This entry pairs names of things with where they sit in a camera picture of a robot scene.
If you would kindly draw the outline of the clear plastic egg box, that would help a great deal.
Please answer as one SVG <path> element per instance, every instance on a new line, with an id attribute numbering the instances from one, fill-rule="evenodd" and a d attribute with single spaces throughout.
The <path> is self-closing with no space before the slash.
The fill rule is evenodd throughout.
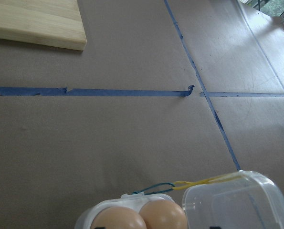
<path id="1" fill-rule="evenodd" d="M 254 171 L 227 182 L 185 189 L 182 208 L 190 229 L 284 229 L 284 196 Z"/>

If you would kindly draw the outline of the brown egg in box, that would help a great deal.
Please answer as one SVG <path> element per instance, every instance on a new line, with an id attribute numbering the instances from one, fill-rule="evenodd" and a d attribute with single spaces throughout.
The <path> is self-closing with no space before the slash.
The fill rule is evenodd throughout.
<path id="1" fill-rule="evenodd" d="M 155 200 L 146 203 L 139 214 L 147 229 L 187 229 L 188 220 L 184 210 L 175 202 Z"/>
<path id="2" fill-rule="evenodd" d="M 91 229 L 146 229 L 143 218 L 126 207 L 110 207 L 96 215 Z"/>

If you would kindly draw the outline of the brown paper table cover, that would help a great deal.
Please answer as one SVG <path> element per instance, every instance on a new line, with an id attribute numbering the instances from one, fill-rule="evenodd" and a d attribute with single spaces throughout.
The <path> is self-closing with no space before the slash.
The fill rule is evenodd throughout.
<path id="1" fill-rule="evenodd" d="M 284 194 L 284 25 L 234 0 L 81 0 L 83 52 L 0 39 L 0 229 L 72 229 L 98 202 L 237 169 Z"/>

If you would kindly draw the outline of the green rubber band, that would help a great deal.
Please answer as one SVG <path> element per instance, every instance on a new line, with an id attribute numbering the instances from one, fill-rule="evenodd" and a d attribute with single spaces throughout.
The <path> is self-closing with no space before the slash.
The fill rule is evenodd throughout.
<path id="1" fill-rule="evenodd" d="M 162 183 L 151 185 L 142 190 L 133 191 L 130 194 L 131 195 L 135 195 L 139 193 L 143 193 L 144 195 L 163 194 L 163 193 L 171 192 L 174 187 L 175 187 L 175 184 L 173 183 L 162 182 Z"/>

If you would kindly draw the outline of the wooden cutting board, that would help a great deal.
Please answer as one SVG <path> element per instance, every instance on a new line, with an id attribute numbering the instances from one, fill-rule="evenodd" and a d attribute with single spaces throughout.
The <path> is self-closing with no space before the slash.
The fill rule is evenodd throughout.
<path id="1" fill-rule="evenodd" d="M 87 44 L 76 0 L 0 0 L 0 39 L 77 51 Z"/>

